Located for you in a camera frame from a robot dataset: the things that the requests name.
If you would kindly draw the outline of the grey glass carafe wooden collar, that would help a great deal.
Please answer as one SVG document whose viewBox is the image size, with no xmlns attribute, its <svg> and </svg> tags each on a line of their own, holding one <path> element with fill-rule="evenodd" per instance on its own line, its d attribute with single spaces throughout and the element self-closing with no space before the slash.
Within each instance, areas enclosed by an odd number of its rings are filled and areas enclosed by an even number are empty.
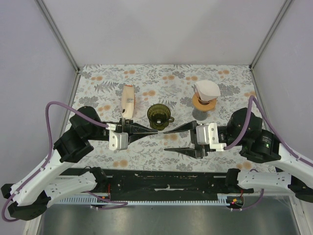
<svg viewBox="0 0 313 235">
<path fill-rule="evenodd" d="M 194 119 L 203 121 L 209 117 L 209 111 L 213 111 L 217 104 L 217 99 L 210 100 L 208 102 L 202 101 L 198 98 L 196 94 L 192 97 L 192 104 L 194 109 L 192 111 L 192 116 Z"/>
</svg>

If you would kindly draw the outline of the green glass dripper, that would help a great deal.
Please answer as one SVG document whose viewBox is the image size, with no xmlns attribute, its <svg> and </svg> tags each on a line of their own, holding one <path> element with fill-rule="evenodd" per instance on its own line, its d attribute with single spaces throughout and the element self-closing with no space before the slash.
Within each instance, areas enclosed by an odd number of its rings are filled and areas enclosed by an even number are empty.
<svg viewBox="0 0 313 235">
<path fill-rule="evenodd" d="M 174 122 L 171 110 L 164 104 L 154 104 L 147 111 L 147 117 L 152 129 L 164 130 L 170 123 Z"/>
</svg>

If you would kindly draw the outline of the orange coffee filter pack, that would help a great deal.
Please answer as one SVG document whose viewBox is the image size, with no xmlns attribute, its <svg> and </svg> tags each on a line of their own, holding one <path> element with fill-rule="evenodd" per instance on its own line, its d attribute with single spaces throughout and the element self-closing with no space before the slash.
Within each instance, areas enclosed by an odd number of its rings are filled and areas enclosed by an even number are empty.
<svg viewBox="0 0 313 235">
<path fill-rule="evenodd" d="M 122 117 L 132 119 L 135 107 L 135 92 L 133 85 L 125 85 L 121 98 Z"/>
</svg>

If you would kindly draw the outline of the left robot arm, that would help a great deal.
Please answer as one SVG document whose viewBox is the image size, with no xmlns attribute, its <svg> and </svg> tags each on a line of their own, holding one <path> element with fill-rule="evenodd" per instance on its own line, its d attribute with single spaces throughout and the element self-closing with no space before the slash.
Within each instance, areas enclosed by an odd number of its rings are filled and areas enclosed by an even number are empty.
<svg viewBox="0 0 313 235">
<path fill-rule="evenodd" d="M 109 181 L 100 167 L 92 167 L 69 181 L 52 183 L 94 150 L 90 141 L 106 141 L 111 151 L 126 150 L 132 142 L 158 133 L 156 129 L 134 123 L 131 119 L 102 122 L 91 106 L 70 110 L 74 113 L 70 118 L 70 129 L 56 142 L 49 143 L 49 152 L 43 161 L 22 180 L 1 187 L 6 199 L 1 211 L 4 221 L 32 220 L 66 197 L 81 192 L 90 193 L 92 190 L 106 190 Z"/>
</svg>

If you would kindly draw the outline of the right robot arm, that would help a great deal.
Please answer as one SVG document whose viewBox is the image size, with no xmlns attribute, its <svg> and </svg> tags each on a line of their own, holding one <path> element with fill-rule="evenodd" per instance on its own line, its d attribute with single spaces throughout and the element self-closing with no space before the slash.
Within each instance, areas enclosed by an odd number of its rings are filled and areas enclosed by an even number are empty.
<svg viewBox="0 0 313 235">
<path fill-rule="evenodd" d="M 171 148 L 170 151 L 202 159 L 210 152 L 224 151 L 225 147 L 229 147 L 237 137 L 240 137 L 236 145 L 241 146 L 239 154 L 242 157 L 257 164 L 272 165 L 280 171 L 261 173 L 231 168 L 224 180 L 224 187 L 228 192 L 271 189 L 293 192 L 299 200 L 311 203 L 312 161 L 305 157 L 294 158 L 275 134 L 262 128 L 263 120 L 255 114 L 250 115 L 247 129 L 244 129 L 246 115 L 247 108 L 241 108 L 232 114 L 226 126 L 191 121 L 170 130 L 169 133 L 189 131 L 191 143 L 194 145 L 193 148 Z"/>
</svg>

